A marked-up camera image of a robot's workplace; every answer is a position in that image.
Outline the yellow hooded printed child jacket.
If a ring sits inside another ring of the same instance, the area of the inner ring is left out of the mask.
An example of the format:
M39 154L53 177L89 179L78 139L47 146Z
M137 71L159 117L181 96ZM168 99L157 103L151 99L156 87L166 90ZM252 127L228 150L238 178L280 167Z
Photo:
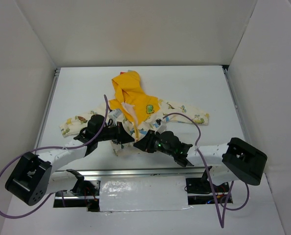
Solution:
M121 122L125 131L141 140L148 131L156 132L156 119L165 122L207 125L209 113L185 104L147 95L141 87L141 78L136 71L122 72L112 79L114 99L109 101L110 110L120 109Z

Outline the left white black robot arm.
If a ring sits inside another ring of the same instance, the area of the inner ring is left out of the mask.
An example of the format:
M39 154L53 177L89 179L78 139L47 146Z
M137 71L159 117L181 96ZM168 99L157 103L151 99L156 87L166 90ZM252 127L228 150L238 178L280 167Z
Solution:
M101 141L125 144L134 138L121 122L106 122L102 115L93 115L87 126L65 146L40 154L24 153L7 179L5 189L29 206L37 204L46 194L61 190L79 195L90 183L76 170L58 172L58 169L89 155Z

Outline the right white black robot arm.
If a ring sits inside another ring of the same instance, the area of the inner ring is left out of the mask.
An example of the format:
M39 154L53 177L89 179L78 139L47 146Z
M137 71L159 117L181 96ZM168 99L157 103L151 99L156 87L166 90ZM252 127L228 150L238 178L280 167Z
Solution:
M218 185L235 180L258 186L267 162L265 153L240 138L231 138L226 144L195 147L181 142L171 131L149 131L134 143L134 147L147 153L169 155L181 167L211 167L210 175L201 180L206 191L213 191Z

